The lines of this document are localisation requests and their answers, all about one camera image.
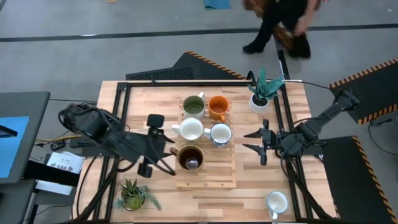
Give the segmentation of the white mug with blue leaves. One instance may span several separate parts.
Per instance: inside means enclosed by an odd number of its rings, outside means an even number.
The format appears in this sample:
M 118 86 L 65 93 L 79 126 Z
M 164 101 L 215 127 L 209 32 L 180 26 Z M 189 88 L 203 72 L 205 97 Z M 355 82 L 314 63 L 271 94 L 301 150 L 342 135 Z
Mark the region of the white mug with blue leaves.
M 217 147 L 224 147 L 233 137 L 231 128 L 224 123 L 218 123 L 211 129 L 205 128 L 203 134 Z

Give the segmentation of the orange mug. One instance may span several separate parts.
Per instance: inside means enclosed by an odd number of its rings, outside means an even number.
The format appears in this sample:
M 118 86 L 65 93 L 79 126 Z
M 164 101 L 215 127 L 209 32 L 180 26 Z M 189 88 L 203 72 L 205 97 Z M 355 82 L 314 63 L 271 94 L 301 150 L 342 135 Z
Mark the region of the orange mug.
M 226 121 L 226 113 L 229 110 L 229 102 L 223 96 L 214 96 L 208 102 L 208 112 L 210 118 L 224 123 Z

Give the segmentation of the white printed label paper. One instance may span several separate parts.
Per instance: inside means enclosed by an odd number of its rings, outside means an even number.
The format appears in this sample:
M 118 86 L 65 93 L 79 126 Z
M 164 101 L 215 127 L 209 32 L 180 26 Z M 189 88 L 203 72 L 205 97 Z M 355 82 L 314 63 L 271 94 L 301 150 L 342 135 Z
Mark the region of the white printed label paper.
M 47 166 L 79 174 L 83 165 L 83 157 L 70 152 L 53 152 Z

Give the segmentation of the white ribbed mug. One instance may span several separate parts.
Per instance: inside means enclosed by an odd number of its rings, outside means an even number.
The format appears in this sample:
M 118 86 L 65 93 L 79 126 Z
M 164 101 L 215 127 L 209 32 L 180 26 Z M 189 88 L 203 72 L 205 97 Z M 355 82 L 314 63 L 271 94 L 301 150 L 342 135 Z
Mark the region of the white ribbed mug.
M 278 214 L 284 213 L 287 210 L 289 201 L 282 192 L 273 191 L 267 196 L 266 205 L 268 207 L 271 220 L 277 220 Z

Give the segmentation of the light wooden slatted rack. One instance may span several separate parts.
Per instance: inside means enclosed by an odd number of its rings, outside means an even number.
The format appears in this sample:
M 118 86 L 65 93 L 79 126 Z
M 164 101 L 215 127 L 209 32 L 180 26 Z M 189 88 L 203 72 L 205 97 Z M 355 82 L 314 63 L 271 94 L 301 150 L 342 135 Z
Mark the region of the light wooden slatted rack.
M 214 125 L 222 123 L 210 118 L 208 106 L 205 106 L 205 117 L 200 120 L 204 129 L 211 129 Z M 231 116 L 230 111 L 226 113 L 226 121 L 231 130 Z M 203 167 L 195 172 L 186 172 L 182 170 L 175 158 L 176 168 L 176 187 L 190 187 L 190 188 L 227 188 L 233 189 L 236 187 L 236 159 L 234 151 L 234 138 L 230 140 L 224 147 L 217 147 L 204 135 L 194 143 L 184 141 L 178 135 L 177 142 L 180 149 L 186 145 L 198 146 L 204 153 Z

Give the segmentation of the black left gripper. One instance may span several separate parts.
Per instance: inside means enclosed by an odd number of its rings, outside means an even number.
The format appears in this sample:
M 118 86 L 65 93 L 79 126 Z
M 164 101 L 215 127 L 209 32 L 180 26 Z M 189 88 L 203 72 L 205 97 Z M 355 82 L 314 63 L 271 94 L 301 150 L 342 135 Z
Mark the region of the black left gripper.
M 161 114 L 150 114 L 147 118 L 147 126 L 149 127 L 147 134 L 134 134 L 135 142 L 139 146 L 144 147 L 141 149 L 144 160 L 139 164 L 137 170 L 137 173 L 141 177 L 150 178 L 152 176 L 153 168 L 150 166 L 151 164 L 168 175 L 176 175 L 176 172 L 164 161 L 164 158 L 172 156 L 172 154 L 168 152 L 163 153 L 164 143 L 161 141 L 161 138 L 166 142 L 175 143 L 161 129 L 164 119 L 165 117 Z M 165 167 L 158 165 L 158 161 L 163 163 Z

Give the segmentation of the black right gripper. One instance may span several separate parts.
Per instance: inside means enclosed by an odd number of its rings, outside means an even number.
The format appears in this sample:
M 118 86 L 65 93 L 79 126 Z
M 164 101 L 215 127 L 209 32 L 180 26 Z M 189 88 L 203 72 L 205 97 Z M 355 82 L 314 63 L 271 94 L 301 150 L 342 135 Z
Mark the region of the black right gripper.
M 257 131 L 249 134 L 245 134 L 245 138 L 261 138 L 262 146 L 243 144 L 243 146 L 255 151 L 260 156 L 260 163 L 262 166 L 267 165 L 267 150 L 273 149 L 277 158 L 282 157 L 282 152 L 279 147 L 279 137 L 278 135 L 269 129 L 269 120 L 263 119 L 263 127 L 259 128 Z

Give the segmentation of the blue floor mat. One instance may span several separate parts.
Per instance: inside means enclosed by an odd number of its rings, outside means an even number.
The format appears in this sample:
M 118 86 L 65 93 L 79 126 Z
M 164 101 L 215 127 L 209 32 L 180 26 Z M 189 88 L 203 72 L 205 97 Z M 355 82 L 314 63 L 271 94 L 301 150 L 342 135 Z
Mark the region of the blue floor mat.
M 231 9 L 229 0 L 204 0 L 205 9 Z

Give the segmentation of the person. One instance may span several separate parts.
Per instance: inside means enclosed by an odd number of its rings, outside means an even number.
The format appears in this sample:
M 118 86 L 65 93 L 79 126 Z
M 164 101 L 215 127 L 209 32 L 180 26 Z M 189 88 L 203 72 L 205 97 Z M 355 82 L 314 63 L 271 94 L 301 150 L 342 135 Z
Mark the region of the person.
M 310 44 L 306 31 L 321 0 L 242 0 L 245 10 L 254 11 L 262 23 L 256 38 L 243 47 L 245 54 L 263 52 L 272 35 L 287 48 L 292 58 L 309 59 Z

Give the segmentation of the pale green patterned mug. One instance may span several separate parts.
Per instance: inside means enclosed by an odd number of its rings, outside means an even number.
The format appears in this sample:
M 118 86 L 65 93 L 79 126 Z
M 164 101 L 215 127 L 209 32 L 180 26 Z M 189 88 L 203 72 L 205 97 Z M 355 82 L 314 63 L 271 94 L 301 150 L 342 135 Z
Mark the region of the pale green patterned mug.
M 202 122 L 196 118 L 185 118 L 180 124 L 173 124 L 172 131 L 189 143 L 200 139 L 204 132 Z

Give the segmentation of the blue sheet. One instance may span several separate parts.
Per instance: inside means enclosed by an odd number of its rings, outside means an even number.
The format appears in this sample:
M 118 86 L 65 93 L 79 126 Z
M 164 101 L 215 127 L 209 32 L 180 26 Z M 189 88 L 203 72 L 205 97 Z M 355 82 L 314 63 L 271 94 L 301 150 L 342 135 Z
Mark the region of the blue sheet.
M 9 177 L 28 122 L 28 116 L 0 118 L 1 126 L 17 132 L 16 137 L 0 138 L 0 178 Z

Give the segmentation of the grey side table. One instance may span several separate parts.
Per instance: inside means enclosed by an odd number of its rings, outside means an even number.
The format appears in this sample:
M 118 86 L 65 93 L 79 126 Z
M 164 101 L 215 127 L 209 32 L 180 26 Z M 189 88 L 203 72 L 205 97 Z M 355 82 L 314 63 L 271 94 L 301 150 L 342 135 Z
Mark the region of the grey side table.
M 49 98 L 47 91 L 0 93 L 0 117 L 29 117 L 9 177 L 0 178 L 0 224 L 20 224 L 25 217 L 35 185 L 25 173 Z

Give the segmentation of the teal and brown glazed mug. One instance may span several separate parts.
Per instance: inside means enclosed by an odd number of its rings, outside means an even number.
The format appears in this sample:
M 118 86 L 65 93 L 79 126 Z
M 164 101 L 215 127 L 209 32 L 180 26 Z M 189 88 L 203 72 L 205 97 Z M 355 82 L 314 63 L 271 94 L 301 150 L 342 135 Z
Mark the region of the teal and brown glazed mug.
M 176 157 L 179 167 L 186 172 L 200 170 L 204 164 L 204 153 L 195 145 L 186 145 L 180 149 L 170 148 L 170 153 Z

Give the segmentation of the snake plant in white pot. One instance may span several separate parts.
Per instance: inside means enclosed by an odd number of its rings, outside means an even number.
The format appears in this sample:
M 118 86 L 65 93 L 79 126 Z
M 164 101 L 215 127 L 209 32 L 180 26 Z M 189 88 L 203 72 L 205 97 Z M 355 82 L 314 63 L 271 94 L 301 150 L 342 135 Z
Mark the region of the snake plant in white pot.
M 270 100 L 277 96 L 278 89 L 285 83 L 284 75 L 268 80 L 266 73 L 262 69 L 254 84 L 248 84 L 248 89 L 252 92 L 249 108 L 253 113 L 264 114 Z

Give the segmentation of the olive green mug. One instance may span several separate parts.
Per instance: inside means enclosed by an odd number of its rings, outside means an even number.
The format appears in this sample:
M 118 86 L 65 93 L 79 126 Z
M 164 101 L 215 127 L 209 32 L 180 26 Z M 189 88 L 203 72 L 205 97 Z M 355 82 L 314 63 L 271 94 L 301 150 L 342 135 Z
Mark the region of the olive green mug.
M 192 95 L 183 101 L 183 115 L 185 118 L 203 119 L 205 117 L 205 93 Z

